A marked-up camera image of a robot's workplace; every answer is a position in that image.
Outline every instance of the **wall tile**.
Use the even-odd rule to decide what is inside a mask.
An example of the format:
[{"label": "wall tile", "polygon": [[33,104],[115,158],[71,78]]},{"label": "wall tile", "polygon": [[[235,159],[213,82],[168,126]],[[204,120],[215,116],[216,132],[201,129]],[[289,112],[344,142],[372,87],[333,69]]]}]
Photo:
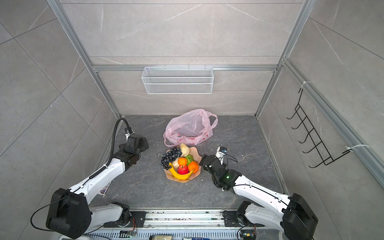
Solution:
[{"label": "wall tile", "polygon": [[103,102],[96,116],[89,125],[101,141],[106,144],[115,126],[116,117],[106,101]]},{"label": "wall tile", "polygon": [[311,19],[290,59],[384,159],[384,60]]},{"label": "wall tile", "polygon": [[1,239],[21,234],[87,127],[59,96],[0,157]]},{"label": "wall tile", "polygon": [[91,57],[93,64],[277,64],[279,56]]},{"label": "wall tile", "polygon": [[13,37],[56,18],[46,0],[2,0],[0,22]]},{"label": "wall tile", "polygon": [[213,91],[212,94],[147,94],[145,91],[110,91],[122,114],[164,115],[179,115],[198,108],[214,114],[253,115],[263,93]]},{"label": "wall tile", "polygon": [[259,121],[288,188],[289,195],[297,193],[304,197],[319,219],[314,238],[341,240],[291,137],[269,100]]},{"label": "wall tile", "polygon": [[279,56],[301,4],[63,8],[90,56]]},{"label": "wall tile", "polygon": [[91,123],[104,101],[104,96],[101,94],[88,70],[84,70],[79,74],[63,91],[63,96],[87,124]]},{"label": "wall tile", "polygon": [[[61,168],[37,208],[49,204],[52,194],[59,188],[67,189],[88,177],[92,173],[93,167],[96,165],[103,147],[104,144],[92,129],[88,127],[84,136],[80,139],[70,157]],[[48,207],[44,208],[35,214],[33,217],[33,223],[35,225],[45,228],[48,209]],[[57,235],[57,233],[43,232],[34,229],[31,224],[28,223],[19,240],[53,239],[50,237],[55,235]]]},{"label": "wall tile", "polygon": [[0,23],[0,43],[8,41],[11,38],[12,38],[12,36],[5,29],[5,27],[3,27],[3,25]]},{"label": "wall tile", "polygon": [[[169,4],[179,0],[60,0],[61,3],[124,3],[124,4]],[[186,3],[206,3],[203,0],[183,0]],[[303,0],[210,0],[209,3],[303,3]]]},{"label": "wall tile", "polygon": [[0,45],[0,154],[60,94],[15,40]]},{"label": "wall tile", "polygon": [[62,92],[85,68],[57,19],[16,38]]},{"label": "wall tile", "polygon": [[[145,91],[141,71],[101,71],[104,84],[110,91]],[[215,71],[214,91],[265,90],[271,71]]]},{"label": "wall tile", "polygon": [[[319,153],[316,150],[308,154],[302,152],[309,151],[313,144],[309,138],[304,144],[299,143],[304,141],[306,136],[303,125],[296,130],[291,129],[300,123],[297,115],[291,120],[287,119],[294,113],[300,96],[297,93],[299,88],[300,85],[290,73],[283,71],[271,93],[270,101],[291,136],[337,230],[342,239],[380,239],[384,235],[384,229],[381,227],[384,210],[380,207],[379,199],[384,198],[384,190],[357,156],[349,153],[330,165],[322,164],[314,169],[309,168],[310,165],[315,166],[321,162]],[[334,159],[339,157],[345,151],[347,143],[308,98],[306,92],[301,96],[300,105],[330,154]],[[305,121],[305,125],[308,130],[311,129],[309,122]],[[315,133],[311,134],[311,137],[318,138]],[[319,152],[323,158],[329,156],[324,147],[319,147]]]},{"label": "wall tile", "polygon": [[384,57],[384,2],[319,0],[311,18]]}]

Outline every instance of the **bowl of fruit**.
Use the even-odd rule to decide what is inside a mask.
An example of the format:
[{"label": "bowl of fruit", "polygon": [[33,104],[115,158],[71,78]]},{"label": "bowl of fruit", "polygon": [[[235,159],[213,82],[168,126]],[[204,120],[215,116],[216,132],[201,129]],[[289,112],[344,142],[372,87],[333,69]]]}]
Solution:
[{"label": "bowl of fruit", "polygon": [[188,182],[200,174],[201,156],[196,147],[187,147],[182,143],[162,155],[161,166],[166,177],[176,182]]}]

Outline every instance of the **dark gray marble tabletop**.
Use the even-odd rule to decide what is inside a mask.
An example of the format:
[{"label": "dark gray marble tabletop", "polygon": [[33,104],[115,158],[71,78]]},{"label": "dark gray marble tabletop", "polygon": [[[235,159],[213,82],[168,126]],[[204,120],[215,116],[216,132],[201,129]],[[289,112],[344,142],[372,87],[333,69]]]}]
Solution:
[{"label": "dark gray marble tabletop", "polygon": [[[147,138],[149,149],[142,152],[140,160],[115,178],[107,195],[96,196],[93,206],[107,205],[113,201],[129,205],[132,209],[148,208],[238,208],[246,198],[215,187],[211,176],[202,170],[200,175],[187,183],[166,178],[160,166],[161,157],[168,148],[163,133],[175,116],[134,115],[126,116],[137,134]],[[120,128],[115,143],[125,142],[125,125]],[[215,154],[218,146],[228,148],[228,154],[238,163],[229,162],[229,168],[239,171],[252,181],[273,191],[281,192],[275,169],[268,154],[261,130],[254,116],[219,116],[214,135],[197,145],[200,155]]]}]

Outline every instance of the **fruit plate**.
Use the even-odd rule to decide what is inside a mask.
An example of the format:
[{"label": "fruit plate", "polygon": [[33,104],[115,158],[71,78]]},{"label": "fruit plate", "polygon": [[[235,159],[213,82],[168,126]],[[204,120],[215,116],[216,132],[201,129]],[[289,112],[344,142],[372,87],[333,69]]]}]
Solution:
[{"label": "fruit plate", "polygon": [[[189,148],[189,155],[192,155],[193,157],[193,160],[195,162],[197,162],[197,164],[200,163],[201,161],[201,156],[199,155],[199,153],[197,152],[197,148],[196,147],[190,147]],[[197,170],[197,172],[195,173],[192,173],[192,175],[187,178],[186,180],[180,180],[180,179],[177,179],[175,178],[172,173],[170,172],[170,170],[165,170],[165,173],[166,173],[166,176],[168,179],[170,180],[173,180],[173,181],[176,181],[176,182],[188,182],[189,180],[192,180],[193,178],[197,177],[199,174],[200,174],[200,171],[201,171],[201,166],[199,166],[199,169]]]}]

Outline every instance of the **robotic arm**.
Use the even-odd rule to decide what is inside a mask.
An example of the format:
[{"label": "robotic arm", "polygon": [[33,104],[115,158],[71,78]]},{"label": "robotic arm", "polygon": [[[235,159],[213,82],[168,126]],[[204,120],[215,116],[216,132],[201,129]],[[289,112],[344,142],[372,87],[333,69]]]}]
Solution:
[{"label": "robotic arm", "polygon": [[141,152],[149,149],[147,139],[134,134],[127,124],[127,143],[119,146],[119,151],[111,154],[109,160],[92,175],[73,185],[69,189],[60,188],[54,192],[48,211],[46,227],[70,238],[78,238],[89,227],[99,224],[112,223],[125,227],[131,218],[129,206],[113,202],[106,206],[88,207],[97,193],[115,177],[127,171],[136,164]]},{"label": "robotic arm", "polygon": [[233,188],[235,194],[261,206],[243,202],[236,212],[237,220],[244,226],[257,223],[275,228],[291,240],[311,240],[318,219],[304,198],[298,194],[291,197],[274,192],[235,170],[228,170],[222,161],[226,152],[225,147],[219,147],[216,155],[204,155],[200,166],[211,173],[215,186],[222,191]]}]

